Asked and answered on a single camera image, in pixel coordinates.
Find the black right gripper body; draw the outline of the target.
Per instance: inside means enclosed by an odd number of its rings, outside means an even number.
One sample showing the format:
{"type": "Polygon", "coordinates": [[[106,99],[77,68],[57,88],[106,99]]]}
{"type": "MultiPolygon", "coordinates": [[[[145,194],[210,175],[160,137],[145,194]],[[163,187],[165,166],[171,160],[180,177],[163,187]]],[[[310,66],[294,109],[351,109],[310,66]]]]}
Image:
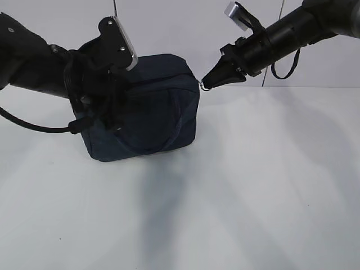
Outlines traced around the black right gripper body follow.
{"type": "Polygon", "coordinates": [[[263,37],[241,37],[234,44],[220,49],[220,77],[222,82],[245,82],[247,76],[256,77],[263,70],[263,37]]]}

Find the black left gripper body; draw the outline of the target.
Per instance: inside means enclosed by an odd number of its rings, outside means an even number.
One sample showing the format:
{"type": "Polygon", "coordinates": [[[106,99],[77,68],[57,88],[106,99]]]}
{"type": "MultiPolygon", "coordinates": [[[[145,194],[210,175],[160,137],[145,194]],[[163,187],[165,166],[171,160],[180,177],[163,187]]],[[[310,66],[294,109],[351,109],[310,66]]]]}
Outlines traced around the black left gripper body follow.
{"type": "Polygon", "coordinates": [[[67,129],[84,132],[100,122],[106,129],[119,128],[126,103],[127,57],[99,43],[88,43],[78,50],[66,51],[64,85],[76,120],[67,129]]]}

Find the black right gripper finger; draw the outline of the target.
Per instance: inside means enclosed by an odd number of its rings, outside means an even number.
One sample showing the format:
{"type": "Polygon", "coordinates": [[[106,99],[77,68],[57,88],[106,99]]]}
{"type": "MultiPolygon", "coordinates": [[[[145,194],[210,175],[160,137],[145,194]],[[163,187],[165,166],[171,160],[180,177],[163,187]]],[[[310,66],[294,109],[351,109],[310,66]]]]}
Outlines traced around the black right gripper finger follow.
{"type": "Polygon", "coordinates": [[[226,84],[238,83],[239,73],[232,61],[226,60],[223,56],[216,65],[202,78],[202,85],[205,89],[212,89],[226,84]]]}
{"type": "Polygon", "coordinates": [[[243,83],[246,76],[242,73],[219,73],[211,72],[208,74],[208,89],[225,86],[232,83],[243,83]]]}

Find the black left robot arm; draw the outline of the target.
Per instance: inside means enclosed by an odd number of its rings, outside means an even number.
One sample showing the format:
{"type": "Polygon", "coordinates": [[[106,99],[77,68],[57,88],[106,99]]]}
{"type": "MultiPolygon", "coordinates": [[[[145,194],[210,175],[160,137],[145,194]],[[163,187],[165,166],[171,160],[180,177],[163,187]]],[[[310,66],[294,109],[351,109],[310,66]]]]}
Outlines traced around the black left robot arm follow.
{"type": "Polygon", "coordinates": [[[48,44],[11,16],[1,14],[1,87],[17,86],[67,98],[76,119],[64,128],[42,127],[25,122],[6,110],[7,120],[42,133],[78,134],[96,121],[107,129],[122,126],[125,103],[124,73],[137,57],[115,16],[103,18],[99,36],[79,49],[48,44]]]}

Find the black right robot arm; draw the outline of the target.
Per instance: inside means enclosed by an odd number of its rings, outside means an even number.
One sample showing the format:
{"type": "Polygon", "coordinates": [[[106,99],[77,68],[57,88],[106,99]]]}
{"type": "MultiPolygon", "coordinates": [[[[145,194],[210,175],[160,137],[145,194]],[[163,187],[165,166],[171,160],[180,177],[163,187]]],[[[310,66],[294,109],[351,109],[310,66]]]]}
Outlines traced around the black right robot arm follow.
{"type": "Polygon", "coordinates": [[[289,78],[298,65],[301,48],[337,35],[359,38],[359,1],[303,1],[267,28],[239,2],[229,3],[224,13],[241,29],[253,33],[220,49],[219,61],[200,82],[205,91],[245,82],[266,67],[277,78],[275,63],[295,53],[285,75],[289,78]]]}

